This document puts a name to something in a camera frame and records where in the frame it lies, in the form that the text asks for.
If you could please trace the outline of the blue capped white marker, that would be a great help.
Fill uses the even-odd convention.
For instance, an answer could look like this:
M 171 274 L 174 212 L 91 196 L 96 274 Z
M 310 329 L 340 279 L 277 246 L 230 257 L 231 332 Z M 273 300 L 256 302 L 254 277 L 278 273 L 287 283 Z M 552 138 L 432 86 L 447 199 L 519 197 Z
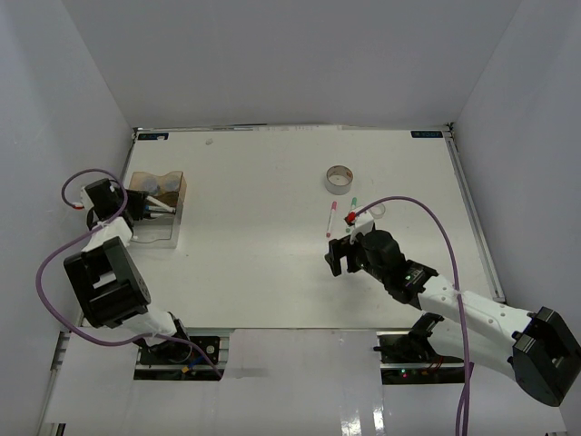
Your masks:
M 169 208 L 164 208 L 161 206 L 155 206 L 155 205 L 146 205 L 144 207 L 144 213 L 145 214 L 149 214 L 149 215 L 154 215 L 154 214 L 176 214 L 176 210 L 172 207 Z

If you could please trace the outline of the clear jar of paper clips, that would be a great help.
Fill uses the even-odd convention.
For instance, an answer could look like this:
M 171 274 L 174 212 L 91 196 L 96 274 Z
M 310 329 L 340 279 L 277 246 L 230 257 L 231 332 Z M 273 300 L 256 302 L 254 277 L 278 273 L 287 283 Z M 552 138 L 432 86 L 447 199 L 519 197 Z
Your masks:
M 182 179 L 180 177 L 168 178 L 163 183 L 166 192 L 178 192 L 181 188 Z

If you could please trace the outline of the pink capped white marker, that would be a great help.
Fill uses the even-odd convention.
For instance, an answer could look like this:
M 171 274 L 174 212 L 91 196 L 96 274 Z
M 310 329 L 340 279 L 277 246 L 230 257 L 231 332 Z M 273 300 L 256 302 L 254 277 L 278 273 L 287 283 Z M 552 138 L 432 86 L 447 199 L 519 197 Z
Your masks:
M 327 223 L 327 228 L 326 228 L 326 238 L 330 239 L 332 236 L 332 227 L 333 227 L 333 222 L 334 222 L 334 217 L 335 214 L 337 212 L 337 208 L 338 208 L 338 202 L 337 201 L 333 201 L 331 203 L 330 206 L 330 214 L 329 214 L 329 219 L 328 219 L 328 223 Z

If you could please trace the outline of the green capped white marker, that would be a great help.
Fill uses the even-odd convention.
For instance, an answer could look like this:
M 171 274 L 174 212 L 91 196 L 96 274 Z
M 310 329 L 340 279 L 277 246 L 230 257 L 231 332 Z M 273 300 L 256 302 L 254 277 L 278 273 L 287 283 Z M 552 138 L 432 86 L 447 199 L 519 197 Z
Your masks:
M 357 197 L 352 197 L 351 203 L 350 203 L 350 210 L 349 210 L 348 215 L 354 213 L 355 209 L 357 208 L 357 202 L 358 202 Z M 350 234 L 352 232 L 352 227 L 353 226 L 347 225 L 347 227 L 346 227 L 347 234 Z

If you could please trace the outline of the red capped white marker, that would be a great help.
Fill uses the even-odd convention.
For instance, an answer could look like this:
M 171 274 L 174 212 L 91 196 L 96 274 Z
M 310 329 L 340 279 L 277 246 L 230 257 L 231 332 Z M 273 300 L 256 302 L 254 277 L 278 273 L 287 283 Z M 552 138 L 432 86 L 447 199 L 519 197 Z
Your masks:
M 146 197 L 146 202 L 147 202 L 147 205 L 161 206 L 161 207 L 164 207 L 164 208 L 171 207 L 170 205 L 168 205 L 168 204 L 166 204 L 166 203 L 164 203 L 164 202 L 162 202 L 162 201 L 160 201 L 160 200 L 158 200 L 158 199 L 156 199 L 156 198 L 154 198 L 153 196 L 150 196 L 150 195 L 148 195 Z

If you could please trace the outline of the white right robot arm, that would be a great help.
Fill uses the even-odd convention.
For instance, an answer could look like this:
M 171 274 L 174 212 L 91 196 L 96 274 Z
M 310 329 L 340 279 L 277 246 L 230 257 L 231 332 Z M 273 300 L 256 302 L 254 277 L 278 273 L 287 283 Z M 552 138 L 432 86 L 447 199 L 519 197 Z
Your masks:
M 363 271 L 394 300 L 421 311 L 406 336 L 376 346 L 385 356 L 408 362 L 468 358 L 550 407 L 563 402 L 580 374 L 580 345 L 559 313 L 456 292 L 436 270 L 406 258 L 386 231 L 333 239 L 325 260 L 334 276 Z

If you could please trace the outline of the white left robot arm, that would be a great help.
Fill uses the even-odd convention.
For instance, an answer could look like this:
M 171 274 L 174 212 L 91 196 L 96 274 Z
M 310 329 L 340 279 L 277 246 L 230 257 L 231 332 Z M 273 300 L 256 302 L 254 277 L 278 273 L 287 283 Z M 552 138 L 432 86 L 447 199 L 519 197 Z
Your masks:
M 88 211 L 88 244 L 64 259 L 64 270 L 94 328 L 124 327 L 139 338 L 135 344 L 165 362 L 182 363 L 192 354 L 192 340 L 180 320 L 152 304 L 144 278 L 127 247 L 134 222 L 144 217 L 147 193 L 123 192 L 103 178 L 86 185 L 81 205 Z

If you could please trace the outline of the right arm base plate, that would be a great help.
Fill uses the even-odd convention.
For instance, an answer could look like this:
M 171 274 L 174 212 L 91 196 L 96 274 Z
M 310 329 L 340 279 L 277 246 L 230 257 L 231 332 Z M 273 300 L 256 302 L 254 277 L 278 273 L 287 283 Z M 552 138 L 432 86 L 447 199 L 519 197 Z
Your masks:
M 379 357 L 385 386 L 462 384 L 465 380 L 461 359 L 436 354 L 407 331 L 378 332 L 373 351 Z

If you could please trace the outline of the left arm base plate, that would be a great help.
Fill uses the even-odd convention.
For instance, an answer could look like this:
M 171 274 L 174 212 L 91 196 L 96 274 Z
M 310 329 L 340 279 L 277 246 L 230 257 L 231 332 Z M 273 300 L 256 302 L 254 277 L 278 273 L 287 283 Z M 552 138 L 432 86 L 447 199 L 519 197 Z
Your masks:
M 191 335 L 190 341 L 200 347 L 218 368 L 217 373 L 201 354 L 185 346 L 177 359 L 167 359 L 149 351 L 139 352 L 133 378 L 154 382 L 218 382 L 222 379 L 228 357 L 228 339 L 220 335 Z

